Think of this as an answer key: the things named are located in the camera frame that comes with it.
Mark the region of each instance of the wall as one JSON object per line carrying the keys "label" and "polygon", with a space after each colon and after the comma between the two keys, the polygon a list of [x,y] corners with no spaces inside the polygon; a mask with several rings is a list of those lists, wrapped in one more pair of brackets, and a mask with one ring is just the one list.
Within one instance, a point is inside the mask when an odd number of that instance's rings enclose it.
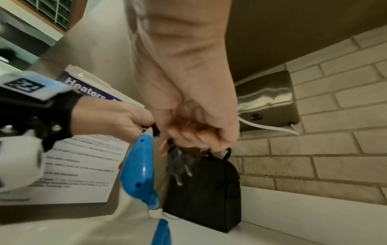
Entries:
{"label": "wall", "polygon": [[233,0],[226,48],[234,81],[387,24],[385,0]]}
{"label": "wall", "polygon": [[274,69],[287,69],[301,136],[243,132],[231,161],[243,186],[387,204],[387,26]]}

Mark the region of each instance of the white device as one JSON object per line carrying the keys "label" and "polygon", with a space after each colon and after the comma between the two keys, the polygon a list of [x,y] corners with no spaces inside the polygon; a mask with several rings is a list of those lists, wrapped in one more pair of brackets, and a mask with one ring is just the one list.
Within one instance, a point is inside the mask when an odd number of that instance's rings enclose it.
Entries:
{"label": "white device", "polygon": [[0,137],[0,192],[28,186],[43,176],[42,140],[33,130],[24,135]]}

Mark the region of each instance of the instruction sheet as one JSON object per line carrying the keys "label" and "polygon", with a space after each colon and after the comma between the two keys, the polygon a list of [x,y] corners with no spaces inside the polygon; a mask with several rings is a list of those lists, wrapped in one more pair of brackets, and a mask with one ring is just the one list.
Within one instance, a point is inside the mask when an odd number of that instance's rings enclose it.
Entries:
{"label": "instruction sheet", "polygon": [[[115,96],[111,96],[111,88],[102,92],[91,82],[82,82],[67,71],[59,80],[65,83],[69,78],[75,81],[73,84],[82,83],[81,87],[103,94],[104,98],[101,99],[117,99],[117,91],[114,91]],[[118,99],[133,102],[122,94]],[[128,147],[129,144],[124,141],[99,134],[73,136],[58,141],[45,154],[43,177],[30,186],[0,193],[0,205],[106,202]]]}

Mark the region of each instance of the blue label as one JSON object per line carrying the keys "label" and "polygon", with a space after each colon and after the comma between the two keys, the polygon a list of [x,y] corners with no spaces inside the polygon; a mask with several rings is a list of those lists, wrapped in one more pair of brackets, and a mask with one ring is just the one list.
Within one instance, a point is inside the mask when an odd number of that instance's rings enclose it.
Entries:
{"label": "blue label", "polygon": [[93,96],[96,98],[102,98],[113,101],[122,101],[102,90],[99,90],[81,80],[78,80],[75,77],[72,77],[67,71],[62,72],[62,74],[58,77],[57,80],[76,88],[81,94],[86,96]]}

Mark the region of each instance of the metal surface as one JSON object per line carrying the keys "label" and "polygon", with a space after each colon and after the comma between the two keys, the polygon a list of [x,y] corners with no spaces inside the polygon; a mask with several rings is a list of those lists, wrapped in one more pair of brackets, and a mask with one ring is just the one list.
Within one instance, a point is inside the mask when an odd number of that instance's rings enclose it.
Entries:
{"label": "metal surface", "polygon": [[[146,107],[131,78],[129,36],[123,9],[122,1],[103,0],[29,70],[56,79],[67,65],[75,65]],[[154,148],[159,149],[161,144],[155,143]],[[160,157],[155,151],[154,186],[160,203],[168,189],[166,164],[166,157]],[[117,179],[107,203],[2,206],[0,224],[109,215],[117,208],[118,188]]]}
{"label": "metal surface", "polygon": [[[238,114],[256,124],[283,127],[300,119],[293,85],[288,71],[280,71],[250,80],[235,87]],[[240,122],[241,131],[256,130]]]}

